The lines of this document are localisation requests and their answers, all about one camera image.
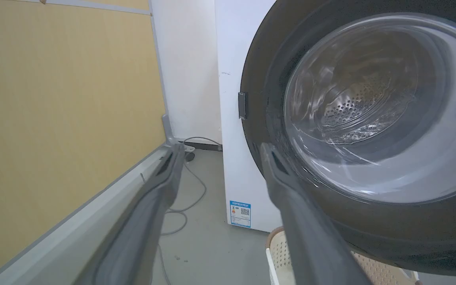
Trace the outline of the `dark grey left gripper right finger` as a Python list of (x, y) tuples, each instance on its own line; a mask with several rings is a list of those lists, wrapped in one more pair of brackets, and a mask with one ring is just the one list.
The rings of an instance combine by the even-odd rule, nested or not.
[(372, 285), (277, 148), (263, 143), (260, 155), (268, 196), (280, 211), (296, 285)]

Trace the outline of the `white perforated laundry basket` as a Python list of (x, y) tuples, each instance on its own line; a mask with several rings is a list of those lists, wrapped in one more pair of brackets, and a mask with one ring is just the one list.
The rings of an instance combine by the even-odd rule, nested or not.
[[(401, 268), (380, 263), (355, 252), (352, 254), (373, 285), (424, 285), (416, 271), (407, 274)], [(274, 229), (268, 235), (266, 257), (271, 285), (296, 285), (287, 239), (282, 226)]]

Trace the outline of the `round black washing machine door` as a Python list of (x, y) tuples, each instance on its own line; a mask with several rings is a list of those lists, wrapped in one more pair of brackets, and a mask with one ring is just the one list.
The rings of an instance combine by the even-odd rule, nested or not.
[(351, 250), (456, 276), (456, 0), (275, 0), (239, 115)]

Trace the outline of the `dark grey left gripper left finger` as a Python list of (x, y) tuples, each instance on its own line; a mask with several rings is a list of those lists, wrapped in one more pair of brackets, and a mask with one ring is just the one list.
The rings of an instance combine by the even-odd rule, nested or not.
[(168, 149), (74, 285), (151, 285), (163, 219), (177, 197), (184, 156), (183, 144)]

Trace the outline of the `yellow partition panel grey frame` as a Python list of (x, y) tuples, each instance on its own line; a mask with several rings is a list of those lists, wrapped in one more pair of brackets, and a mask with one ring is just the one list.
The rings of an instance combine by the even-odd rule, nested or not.
[(166, 140), (148, 0), (52, 1), (0, 0), (0, 268)]

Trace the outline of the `white washing machine body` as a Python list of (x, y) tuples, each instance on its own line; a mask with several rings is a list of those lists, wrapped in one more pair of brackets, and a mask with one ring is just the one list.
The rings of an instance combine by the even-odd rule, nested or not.
[(250, 153), (239, 118), (238, 93), (251, 42), (275, 1), (214, 0), (227, 222), (230, 201), (248, 203), (250, 229), (262, 232), (282, 226), (281, 216)]

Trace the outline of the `blue energy label sticker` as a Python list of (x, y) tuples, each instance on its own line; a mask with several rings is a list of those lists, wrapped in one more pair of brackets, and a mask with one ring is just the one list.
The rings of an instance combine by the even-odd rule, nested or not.
[(230, 225), (251, 228), (251, 204), (230, 201)]

